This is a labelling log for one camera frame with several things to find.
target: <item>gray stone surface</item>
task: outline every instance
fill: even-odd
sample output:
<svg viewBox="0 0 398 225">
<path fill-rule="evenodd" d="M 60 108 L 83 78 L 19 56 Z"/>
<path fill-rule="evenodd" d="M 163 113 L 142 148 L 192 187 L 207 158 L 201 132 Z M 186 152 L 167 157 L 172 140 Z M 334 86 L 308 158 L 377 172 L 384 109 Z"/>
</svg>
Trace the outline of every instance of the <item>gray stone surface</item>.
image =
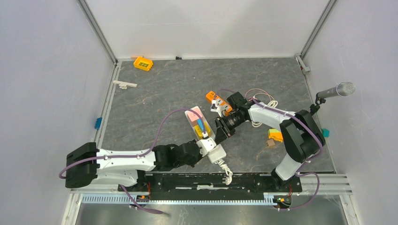
<svg viewBox="0 0 398 225">
<path fill-rule="evenodd" d="M 120 81 L 137 83 L 138 87 L 116 88 L 102 148 L 109 150 L 148 149 L 162 119 L 168 112 L 196 105 L 214 131 L 214 118 L 205 95 L 222 88 L 243 95 L 251 88 L 261 88 L 271 94 L 279 105 L 289 111 L 309 110 L 311 104 L 305 79 L 294 58 L 160 60 L 153 68 L 143 71 L 133 63 L 123 62 Z M 231 94 L 219 93 L 226 100 Z M 267 96 L 259 95 L 267 102 Z M 286 150 L 277 142 L 273 149 L 265 145 L 269 127 L 253 128 L 250 122 L 240 125 L 233 137 L 222 142 L 227 152 L 225 161 L 233 172 L 271 172 L 283 159 Z M 193 140 L 195 134 L 183 112 L 171 115 L 165 122 L 157 144 L 182 144 Z M 220 172 L 207 158 L 194 168 L 183 166 L 172 173 Z M 326 154 L 310 163 L 304 171 L 330 172 L 333 165 Z"/>
</svg>

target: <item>white panel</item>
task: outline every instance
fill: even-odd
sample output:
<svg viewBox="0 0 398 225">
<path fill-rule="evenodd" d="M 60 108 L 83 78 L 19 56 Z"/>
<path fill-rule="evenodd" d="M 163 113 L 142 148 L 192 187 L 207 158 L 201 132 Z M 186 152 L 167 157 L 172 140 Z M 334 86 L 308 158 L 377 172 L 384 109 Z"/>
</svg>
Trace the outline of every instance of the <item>white panel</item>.
<svg viewBox="0 0 398 225">
<path fill-rule="evenodd" d="M 0 5 L 0 224 L 57 225 L 58 172 L 95 135 L 113 65 L 77 1 Z"/>
<path fill-rule="evenodd" d="M 327 0 L 88 0 L 116 57 L 299 53 Z"/>
<path fill-rule="evenodd" d="M 397 12 L 396 0 L 338 1 L 305 59 L 313 94 L 344 81 L 357 88 L 319 115 L 365 225 L 398 220 Z"/>
</svg>

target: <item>microphone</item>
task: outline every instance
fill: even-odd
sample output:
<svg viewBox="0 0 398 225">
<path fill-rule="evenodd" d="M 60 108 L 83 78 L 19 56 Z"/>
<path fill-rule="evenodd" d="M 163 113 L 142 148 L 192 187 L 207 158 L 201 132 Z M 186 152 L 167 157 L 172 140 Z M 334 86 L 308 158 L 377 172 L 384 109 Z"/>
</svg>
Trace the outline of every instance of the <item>microphone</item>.
<svg viewBox="0 0 398 225">
<path fill-rule="evenodd" d="M 316 94 L 317 99 L 325 99 L 329 97 L 335 96 L 349 96 L 350 94 L 355 92 L 355 86 L 351 82 L 342 82 L 339 83 L 334 88 L 329 88 L 327 90 L 320 91 Z"/>
</svg>

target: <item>yellow block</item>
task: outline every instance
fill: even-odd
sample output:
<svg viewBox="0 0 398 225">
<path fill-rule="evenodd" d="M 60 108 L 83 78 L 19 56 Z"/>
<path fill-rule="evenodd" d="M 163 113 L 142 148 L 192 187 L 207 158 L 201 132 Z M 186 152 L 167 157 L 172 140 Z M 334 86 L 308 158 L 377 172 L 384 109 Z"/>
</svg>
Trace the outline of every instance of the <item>yellow block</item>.
<svg viewBox="0 0 398 225">
<path fill-rule="evenodd" d="M 272 138 L 275 141 L 283 142 L 282 133 L 277 129 L 269 129 L 268 130 L 268 138 Z"/>
<path fill-rule="evenodd" d="M 206 122 L 205 122 L 205 127 L 206 127 L 206 131 L 207 131 L 208 135 L 210 136 L 211 135 L 211 130 L 210 130 L 209 125 Z M 195 129 L 196 134 L 202 139 L 203 135 L 202 135 L 202 130 L 200 129 L 200 126 L 196 125 L 194 127 L 194 129 Z"/>
<path fill-rule="evenodd" d="M 142 69 L 145 71 L 149 71 L 153 66 L 153 62 L 152 60 L 149 59 L 145 59 L 142 57 L 138 57 L 135 61 L 134 61 L 134 67 L 138 68 L 138 69 Z"/>
</svg>

